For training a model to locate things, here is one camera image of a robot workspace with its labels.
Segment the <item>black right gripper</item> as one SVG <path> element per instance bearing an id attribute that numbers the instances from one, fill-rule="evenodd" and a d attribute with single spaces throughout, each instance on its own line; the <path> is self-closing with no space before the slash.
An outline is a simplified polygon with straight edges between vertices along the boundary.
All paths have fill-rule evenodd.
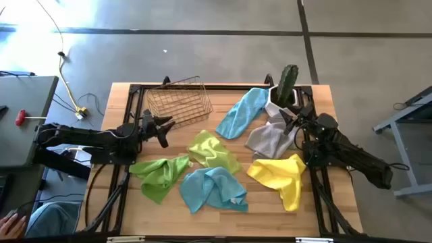
<path id="1" fill-rule="evenodd" d="M 287 123 L 284 130 L 285 135 L 288 135 L 294 129 L 294 127 L 302 126 L 313 128 L 316 126 L 316 113 L 313 106 L 303 107 L 297 116 L 289 109 L 280 109 L 279 113 L 283 120 Z"/>

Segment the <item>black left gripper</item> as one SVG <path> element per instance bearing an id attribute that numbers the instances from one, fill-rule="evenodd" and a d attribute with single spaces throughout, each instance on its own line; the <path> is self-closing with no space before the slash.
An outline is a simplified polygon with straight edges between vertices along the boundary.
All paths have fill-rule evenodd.
<path id="1" fill-rule="evenodd" d="M 172 116 L 158 117 L 153 115 L 149 109 L 144 110 L 142 114 L 142 128 L 140 132 L 141 139 L 148 141 L 150 138 L 155 137 L 158 139 L 159 144 L 163 148 L 167 148 L 169 146 L 167 141 L 167 133 L 175 125 L 174 121 L 166 124 L 171 119 Z"/>

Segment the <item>grey microfiber towel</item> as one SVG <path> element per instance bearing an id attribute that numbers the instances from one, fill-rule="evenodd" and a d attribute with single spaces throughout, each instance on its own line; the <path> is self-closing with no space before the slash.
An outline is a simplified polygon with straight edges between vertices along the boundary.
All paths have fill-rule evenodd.
<path id="1" fill-rule="evenodd" d="M 284 134 L 286 123 L 281 115 L 269 117 L 264 126 L 254 129 L 245 146 L 254 151 L 254 159 L 278 159 L 293 144 L 299 127 Z"/>

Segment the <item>copper wire basket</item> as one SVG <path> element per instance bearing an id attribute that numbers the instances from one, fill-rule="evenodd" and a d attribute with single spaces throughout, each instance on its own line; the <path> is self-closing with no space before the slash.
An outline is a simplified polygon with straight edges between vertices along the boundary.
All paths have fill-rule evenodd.
<path id="1" fill-rule="evenodd" d="M 173 129 L 207 119 L 213 106 L 200 76 L 175 82 L 165 77 L 162 85 L 146 92 L 148 108 L 154 116 L 171 116 Z"/>

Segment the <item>green microfiber towel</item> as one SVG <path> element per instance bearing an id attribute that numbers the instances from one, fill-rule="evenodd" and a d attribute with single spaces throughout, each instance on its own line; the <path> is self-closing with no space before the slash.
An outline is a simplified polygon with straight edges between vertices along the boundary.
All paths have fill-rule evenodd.
<path id="1" fill-rule="evenodd" d="M 136 163 L 129 167 L 129 172 L 140 179 L 141 193 L 160 205 L 189 164 L 189 156 L 184 155 Z"/>

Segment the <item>light blue microfiber towel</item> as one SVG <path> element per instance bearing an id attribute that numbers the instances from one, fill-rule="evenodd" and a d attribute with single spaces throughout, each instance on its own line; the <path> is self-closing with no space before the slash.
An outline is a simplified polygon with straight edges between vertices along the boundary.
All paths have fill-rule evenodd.
<path id="1" fill-rule="evenodd" d="M 269 91 L 251 88 L 225 115 L 216 128 L 216 133 L 225 139 L 238 138 L 253 119 L 261 114 L 267 102 Z"/>
<path id="2" fill-rule="evenodd" d="M 224 167 L 197 169 L 180 184 L 180 195 L 191 214 L 207 205 L 246 213 L 247 191 Z"/>

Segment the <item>lime yellow-green microfiber towel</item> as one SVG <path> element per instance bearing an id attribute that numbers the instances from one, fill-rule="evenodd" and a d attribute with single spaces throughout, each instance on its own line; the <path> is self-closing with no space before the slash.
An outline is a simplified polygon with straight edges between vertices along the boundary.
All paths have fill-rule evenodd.
<path id="1" fill-rule="evenodd" d="M 208 130 L 200 131 L 188 145 L 187 151 L 203 167 L 223 167 L 231 174 L 241 170 L 235 154 Z"/>

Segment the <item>yellow microfiber towel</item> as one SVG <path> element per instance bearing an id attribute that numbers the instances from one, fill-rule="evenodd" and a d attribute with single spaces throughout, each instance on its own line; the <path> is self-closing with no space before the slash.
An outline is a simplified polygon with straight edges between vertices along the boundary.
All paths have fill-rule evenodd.
<path id="1" fill-rule="evenodd" d="M 302 173 L 306 165 L 298 154 L 288 159 L 257 159 L 247 170 L 247 175 L 267 188 L 279 192 L 287 212 L 300 206 Z"/>

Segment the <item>white faceted plant pot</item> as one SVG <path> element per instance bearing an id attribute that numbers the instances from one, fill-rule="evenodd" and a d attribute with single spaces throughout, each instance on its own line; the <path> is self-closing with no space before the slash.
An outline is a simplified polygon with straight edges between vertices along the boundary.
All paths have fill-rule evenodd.
<path id="1" fill-rule="evenodd" d="M 280 110 L 286 112 L 288 115 L 296 116 L 298 114 L 298 110 L 302 107 L 302 105 L 300 104 L 300 93 L 298 89 L 292 90 L 292 94 L 290 96 L 290 100 L 288 101 L 287 107 L 280 107 L 273 102 L 273 99 L 275 99 L 275 96 L 277 94 L 277 87 L 278 86 L 273 86 L 269 89 L 269 96 L 265 104 L 265 111 L 270 117 L 279 115 Z"/>

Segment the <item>green cactus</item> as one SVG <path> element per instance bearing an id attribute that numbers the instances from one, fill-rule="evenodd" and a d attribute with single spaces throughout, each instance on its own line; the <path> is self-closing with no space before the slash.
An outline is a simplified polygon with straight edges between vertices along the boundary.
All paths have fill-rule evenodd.
<path id="1" fill-rule="evenodd" d="M 292 89 L 298 77 L 298 66 L 289 64 L 281 73 L 281 78 L 277 87 L 277 100 L 276 104 L 280 107 L 289 105 Z"/>

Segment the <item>white power adapter box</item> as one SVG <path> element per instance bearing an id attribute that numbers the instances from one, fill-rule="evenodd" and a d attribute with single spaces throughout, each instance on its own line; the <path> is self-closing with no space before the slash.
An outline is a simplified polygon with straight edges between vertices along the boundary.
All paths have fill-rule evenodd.
<path id="1" fill-rule="evenodd" d="M 92 167 L 90 164 L 91 154 L 84 151 L 83 146 L 71 147 L 67 149 L 72 154 L 72 158 L 75 162 L 85 165 L 87 167 Z"/>

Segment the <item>dark grey side table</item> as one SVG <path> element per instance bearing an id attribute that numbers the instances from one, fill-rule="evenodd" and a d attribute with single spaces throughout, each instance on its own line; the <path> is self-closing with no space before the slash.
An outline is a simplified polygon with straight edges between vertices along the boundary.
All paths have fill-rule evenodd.
<path id="1" fill-rule="evenodd" d="M 32 162 L 35 150 L 35 128 L 44 119 L 29 119 L 23 125 L 15 125 L 21 109 L 28 116 L 47 117 L 57 76 L 6 76 L 0 77 L 0 168 L 24 167 Z"/>

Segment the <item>grey-blue metal table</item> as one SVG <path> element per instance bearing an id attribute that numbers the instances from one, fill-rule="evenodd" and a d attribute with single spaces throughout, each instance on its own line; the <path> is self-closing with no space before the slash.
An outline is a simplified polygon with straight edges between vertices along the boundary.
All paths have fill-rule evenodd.
<path id="1" fill-rule="evenodd" d="M 403 103 L 395 103 L 396 114 L 373 127 L 376 134 L 391 130 L 410 185 L 394 191 L 394 196 L 413 196 L 432 192 L 432 179 L 425 182 L 424 167 L 432 168 L 432 86 Z"/>

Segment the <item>black aluminium table frame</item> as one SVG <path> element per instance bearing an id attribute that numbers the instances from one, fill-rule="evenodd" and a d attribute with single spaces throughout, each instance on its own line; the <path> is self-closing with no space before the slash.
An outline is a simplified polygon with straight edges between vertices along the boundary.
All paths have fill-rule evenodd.
<path id="1" fill-rule="evenodd" d="M 103 118 L 102 129 L 116 128 L 123 122 L 128 93 L 131 84 L 148 84 L 149 88 L 159 84 L 151 83 L 122 83 L 114 82 L 108 96 Z M 246 174 L 252 163 L 252 151 L 244 146 L 250 132 L 267 121 L 267 114 L 262 113 L 235 140 L 224 140 L 215 133 L 215 128 L 225 114 L 237 103 L 251 87 L 266 88 L 265 84 L 234 84 L 208 83 L 205 84 L 207 94 L 213 106 L 213 112 L 202 121 L 171 130 L 167 135 L 168 148 L 161 148 L 156 138 L 150 139 L 143 145 L 138 161 L 150 161 L 160 158 L 174 158 L 187 155 L 186 147 L 201 131 L 208 130 L 214 134 L 233 154 L 242 166 L 242 171 L 236 174 L 239 182 L 247 190 L 249 210 L 241 213 L 232 210 L 216 209 L 204 206 L 197 213 L 190 214 L 188 207 L 182 200 L 178 190 L 185 174 L 193 172 L 201 166 L 194 162 L 193 167 L 178 180 L 169 194 L 158 205 L 142 195 L 140 180 L 131 177 L 126 192 L 125 208 L 120 235 L 149 236 L 196 236 L 197 239 L 224 240 L 229 236 L 244 237 L 290 237 L 290 236 L 319 236 L 319 225 L 315 210 L 313 188 L 309 172 L 302 174 L 302 194 L 300 208 L 293 213 L 286 212 L 279 193 L 258 183 Z M 112 181 L 114 166 L 106 165 L 94 181 L 90 191 L 87 206 L 83 206 L 78 223 L 78 230 L 85 227 L 85 215 L 88 224 L 99 214 L 105 205 L 109 187 Z M 345 169 L 330 167 L 328 176 L 333 192 L 333 201 L 358 232 L 363 228 L 358 214 L 354 189 L 350 174 Z"/>

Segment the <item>silver metal bracket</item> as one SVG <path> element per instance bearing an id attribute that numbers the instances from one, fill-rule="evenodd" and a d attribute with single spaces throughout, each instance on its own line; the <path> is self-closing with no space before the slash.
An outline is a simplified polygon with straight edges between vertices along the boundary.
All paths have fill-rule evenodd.
<path id="1" fill-rule="evenodd" d="M 296 237 L 295 243 L 334 243 L 333 238 Z"/>
<path id="2" fill-rule="evenodd" d="M 106 243 L 145 243 L 144 236 L 113 236 L 108 237 Z"/>

